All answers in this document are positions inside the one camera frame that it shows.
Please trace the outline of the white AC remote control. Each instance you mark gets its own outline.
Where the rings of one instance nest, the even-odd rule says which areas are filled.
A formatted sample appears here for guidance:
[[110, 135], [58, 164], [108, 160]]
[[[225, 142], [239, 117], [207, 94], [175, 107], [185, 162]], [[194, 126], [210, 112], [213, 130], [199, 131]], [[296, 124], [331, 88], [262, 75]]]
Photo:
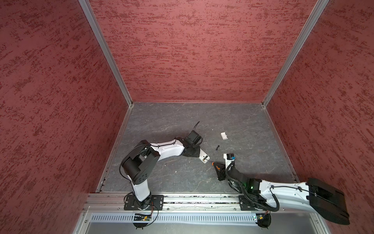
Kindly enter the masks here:
[[200, 149], [199, 159], [203, 163], [207, 163], [210, 160], [210, 156], [206, 152], [204, 152], [202, 149]]

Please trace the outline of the white battery cover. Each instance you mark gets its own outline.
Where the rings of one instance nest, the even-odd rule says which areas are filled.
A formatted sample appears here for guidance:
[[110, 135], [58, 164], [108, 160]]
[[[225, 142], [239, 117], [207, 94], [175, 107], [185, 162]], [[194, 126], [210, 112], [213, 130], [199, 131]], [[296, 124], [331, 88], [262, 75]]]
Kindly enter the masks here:
[[227, 137], [227, 135], [226, 135], [225, 132], [222, 132], [220, 135], [221, 135], [221, 137], [222, 137], [223, 140], [228, 139], [228, 137]]

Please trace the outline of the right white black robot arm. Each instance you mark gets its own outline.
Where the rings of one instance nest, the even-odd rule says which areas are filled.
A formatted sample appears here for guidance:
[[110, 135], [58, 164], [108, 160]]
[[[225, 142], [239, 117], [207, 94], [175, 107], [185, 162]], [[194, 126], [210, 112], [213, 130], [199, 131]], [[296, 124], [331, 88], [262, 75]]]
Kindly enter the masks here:
[[269, 221], [271, 212], [290, 208], [317, 213], [339, 225], [349, 225], [344, 192], [316, 178], [300, 183], [275, 183], [249, 178], [240, 173], [232, 160], [226, 164], [213, 162], [219, 181], [226, 180], [239, 195], [242, 211], [263, 211], [257, 217], [258, 225]]

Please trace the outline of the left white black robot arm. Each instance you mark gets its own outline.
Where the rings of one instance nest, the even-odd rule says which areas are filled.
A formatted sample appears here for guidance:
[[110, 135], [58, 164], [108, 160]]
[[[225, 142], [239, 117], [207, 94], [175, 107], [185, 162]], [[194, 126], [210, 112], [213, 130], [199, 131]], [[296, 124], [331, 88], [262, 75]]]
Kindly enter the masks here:
[[121, 176], [130, 181], [132, 194], [125, 198], [125, 209], [130, 207], [131, 200], [135, 209], [147, 210], [155, 207], [153, 196], [148, 186], [148, 177], [156, 164], [170, 157], [198, 158], [207, 163], [210, 156], [201, 149], [203, 141], [195, 130], [185, 137], [176, 137], [172, 141], [164, 143], [150, 143], [147, 140], [140, 141], [123, 158], [119, 172]]

